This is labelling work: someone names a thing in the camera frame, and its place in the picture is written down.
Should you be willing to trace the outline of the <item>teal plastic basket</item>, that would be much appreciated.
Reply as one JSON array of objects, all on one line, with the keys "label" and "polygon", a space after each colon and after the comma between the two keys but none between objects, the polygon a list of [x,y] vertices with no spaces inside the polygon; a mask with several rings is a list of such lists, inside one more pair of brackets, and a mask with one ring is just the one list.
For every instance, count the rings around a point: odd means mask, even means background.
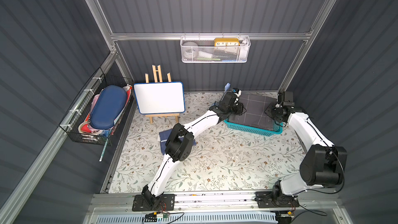
[{"label": "teal plastic basket", "polygon": [[263,136],[281,134],[283,127],[265,113],[266,109],[276,104],[276,99],[263,95],[242,94],[239,103],[243,104],[241,115],[230,116],[224,122],[230,129]]}]

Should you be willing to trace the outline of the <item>dark grey checked pillowcase front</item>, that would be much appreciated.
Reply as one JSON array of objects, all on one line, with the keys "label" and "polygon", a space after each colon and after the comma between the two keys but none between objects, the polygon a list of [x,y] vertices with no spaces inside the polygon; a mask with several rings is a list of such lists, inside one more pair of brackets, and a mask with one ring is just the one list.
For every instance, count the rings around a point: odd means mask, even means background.
[{"label": "dark grey checked pillowcase front", "polygon": [[230,116],[228,122],[272,131],[274,121],[265,114],[266,108],[271,103],[276,103],[276,99],[268,96],[255,94],[242,94],[239,102],[244,106],[242,115]]}]

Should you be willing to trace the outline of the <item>navy blue pillowcase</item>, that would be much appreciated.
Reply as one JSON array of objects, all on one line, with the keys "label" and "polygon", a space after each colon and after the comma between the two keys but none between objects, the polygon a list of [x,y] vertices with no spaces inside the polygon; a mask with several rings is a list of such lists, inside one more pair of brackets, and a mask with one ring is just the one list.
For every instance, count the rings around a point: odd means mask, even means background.
[{"label": "navy blue pillowcase", "polygon": [[[169,129],[169,130],[159,133],[160,147],[161,147],[161,152],[163,155],[167,153],[167,151],[166,151],[167,144],[166,143],[167,143],[167,140],[168,140],[171,132],[172,132],[172,129]],[[183,153],[185,152],[185,150],[187,148],[189,148],[189,145],[185,146],[182,144],[182,142],[184,141],[183,136],[179,136],[179,139],[180,139],[180,142],[176,145],[176,149],[173,151],[170,150],[171,155],[182,156]]]}]

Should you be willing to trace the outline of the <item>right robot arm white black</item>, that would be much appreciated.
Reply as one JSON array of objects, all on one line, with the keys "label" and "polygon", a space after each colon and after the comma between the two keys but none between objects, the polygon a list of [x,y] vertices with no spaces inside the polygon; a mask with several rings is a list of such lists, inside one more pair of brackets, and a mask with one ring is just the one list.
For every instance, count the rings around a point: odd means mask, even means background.
[{"label": "right robot arm white black", "polygon": [[278,93],[277,102],[267,107],[265,113],[277,124],[292,127],[306,150],[299,172],[274,184],[272,200],[336,186],[340,186],[336,191],[339,193],[345,185],[347,150],[335,146],[318,130],[307,112],[295,105],[292,92]]}]

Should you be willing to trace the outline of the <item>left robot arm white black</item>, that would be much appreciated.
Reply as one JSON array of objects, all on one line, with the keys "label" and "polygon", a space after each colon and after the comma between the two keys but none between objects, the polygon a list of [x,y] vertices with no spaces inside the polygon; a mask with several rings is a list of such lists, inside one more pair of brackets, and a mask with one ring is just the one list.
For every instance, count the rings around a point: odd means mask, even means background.
[{"label": "left robot arm white black", "polygon": [[240,96],[241,90],[233,88],[198,119],[187,124],[177,123],[174,125],[165,144],[162,164],[154,179],[142,190],[142,197],[151,208],[160,203],[160,196],[164,193],[168,180],[179,164],[188,158],[198,136],[210,127],[225,121],[231,115],[243,113],[243,104],[239,102]]}]

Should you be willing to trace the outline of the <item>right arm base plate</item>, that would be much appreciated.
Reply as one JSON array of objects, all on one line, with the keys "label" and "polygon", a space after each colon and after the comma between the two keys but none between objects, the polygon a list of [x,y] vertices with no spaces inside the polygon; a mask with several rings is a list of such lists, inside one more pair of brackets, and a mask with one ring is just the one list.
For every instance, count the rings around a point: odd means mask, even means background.
[{"label": "right arm base plate", "polygon": [[255,192],[255,201],[259,208],[293,208],[299,207],[298,199],[292,196],[279,195],[271,191]]}]

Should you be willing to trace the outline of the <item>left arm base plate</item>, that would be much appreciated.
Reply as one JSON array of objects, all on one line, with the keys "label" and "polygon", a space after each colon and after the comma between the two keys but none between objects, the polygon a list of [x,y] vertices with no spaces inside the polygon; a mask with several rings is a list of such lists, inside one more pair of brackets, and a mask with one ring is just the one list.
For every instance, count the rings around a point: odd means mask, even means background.
[{"label": "left arm base plate", "polygon": [[162,194],[159,197],[146,198],[143,195],[136,195],[134,197],[132,211],[133,212],[144,212],[144,211],[173,211],[175,206],[174,194]]}]

